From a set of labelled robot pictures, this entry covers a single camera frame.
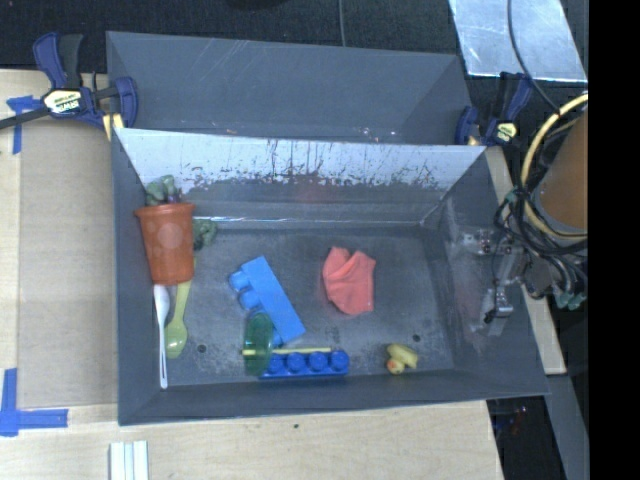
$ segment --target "black cable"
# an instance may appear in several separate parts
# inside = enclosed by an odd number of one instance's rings
[[[516,54],[516,58],[518,59],[518,63],[524,71],[524,74],[529,77],[531,80],[531,84],[536,92],[542,97],[542,99],[553,108],[554,114],[560,114],[560,107],[556,105],[549,96],[542,90],[542,87],[534,80],[533,76],[531,76],[531,72],[527,69],[527,66],[522,59],[522,55],[520,54],[520,50],[518,49],[518,45],[516,44],[515,33],[513,31],[513,16],[512,16],[512,0],[507,0],[507,24],[509,26],[509,39],[511,40],[511,46],[513,47],[513,51]]]
[[[347,39],[344,33],[344,12],[342,0],[338,0],[338,19],[340,24],[340,40],[342,41],[342,46],[347,46]]]

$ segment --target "black surface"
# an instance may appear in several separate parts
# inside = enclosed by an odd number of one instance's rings
[[[458,52],[446,0],[342,2],[345,39],[349,46]],[[589,0],[561,2],[588,74]],[[0,66],[34,67],[33,41],[55,30],[85,34],[79,58],[79,68],[85,72],[106,72],[106,30],[342,44],[338,0],[0,0],[0,23]],[[497,88],[493,79],[468,79],[467,85],[471,99],[478,107],[489,104]],[[582,86],[553,83],[541,85],[558,104],[583,89]],[[549,108],[534,95],[521,114],[521,136],[529,137],[548,114]],[[510,155],[513,161],[518,157],[516,153]],[[584,317],[579,313],[576,315],[567,318]],[[573,341],[568,341],[583,347],[583,339],[584,336],[578,334],[572,336]],[[568,359],[571,370],[572,359]],[[574,381],[588,424],[588,396],[585,396],[588,394],[588,369],[576,374]],[[508,438],[501,445],[505,476],[507,479],[556,478],[551,471],[557,471],[560,466],[551,457],[553,453],[547,447],[532,449],[523,445],[548,442],[548,420],[540,411],[530,411],[528,416],[529,423],[518,436]]]

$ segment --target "clamp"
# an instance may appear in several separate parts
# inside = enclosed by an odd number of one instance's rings
[[[459,146],[503,146],[518,134],[515,120],[533,92],[531,78],[523,73],[500,73],[498,95],[488,112],[480,115],[473,106],[465,107],[455,131]]]
[[[57,32],[49,32],[36,40],[33,55],[38,69],[51,82],[51,89],[40,98],[39,104],[31,104],[30,110],[19,112],[11,105],[16,115],[0,120],[0,130],[20,126],[47,115],[54,119],[74,119],[105,129],[109,116],[100,109],[98,102],[114,96],[119,97],[118,112],[123,125],[133,126],[138,113],[138,96],[133,79],[116,78],[113,86],[100,91],[83,87],[82,78],[77,71],[78,50],[82,39],[80,34],[60,36]],[[14,153],[18,151],[19,145],[16,151],[14,144]]]

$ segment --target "plastic spoon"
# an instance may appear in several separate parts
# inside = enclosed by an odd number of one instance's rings
[[[175,359],[178,357],[187,343],[189,333],[187,326],[184,325],[184,308],[187,305],[189,290],[191,289],[191,280],[178,284],[176,291],[176,309],[173,312],[173,318],[165,329],[167,343],[167,357]]]
[[[158,333],[160,335],[159,346],[159,367],[160,367],[160,387],[167,389],[167,356],[164,347],[164,322],[171,308],[171,297],[167,287],[161,284],[153,285],[153,298],[156,301],[156,315],[158,317]]]

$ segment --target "blue lego brick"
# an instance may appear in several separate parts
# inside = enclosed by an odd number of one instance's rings
[[[261,379],[288,377],[320,377],[349,373],[349,355],[344,350],[301,354],[272,354],[267,370]]]
[[[274,344],[291,341],[306,332],[264,256],[248,261],[229,277],[240,292],[238,300],[247,311],[265,311],[273,322]]]

